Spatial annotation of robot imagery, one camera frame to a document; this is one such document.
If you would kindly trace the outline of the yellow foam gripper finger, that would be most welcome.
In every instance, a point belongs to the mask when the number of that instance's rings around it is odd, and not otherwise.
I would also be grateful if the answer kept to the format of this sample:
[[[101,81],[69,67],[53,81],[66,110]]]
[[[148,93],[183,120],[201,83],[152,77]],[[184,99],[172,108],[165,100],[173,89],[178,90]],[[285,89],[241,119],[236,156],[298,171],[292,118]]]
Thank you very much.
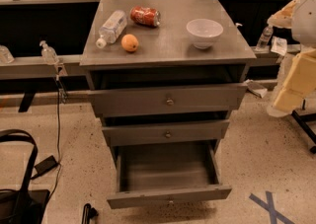
[[[315,90],[316,50],[287,55],[281,63],[277,84],[267,106],[268,115],[283,117],[291,114]]]

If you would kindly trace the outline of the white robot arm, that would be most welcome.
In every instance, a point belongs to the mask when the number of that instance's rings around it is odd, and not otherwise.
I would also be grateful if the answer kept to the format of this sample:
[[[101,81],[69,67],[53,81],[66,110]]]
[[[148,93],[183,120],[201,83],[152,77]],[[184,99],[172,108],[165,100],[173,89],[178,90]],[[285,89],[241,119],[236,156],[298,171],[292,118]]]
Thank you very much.
[[[268,18],[276,28],[291,29],[301,51],[281,65],[267,113],[291,114],[316,90],[316,0],[292,0]]]

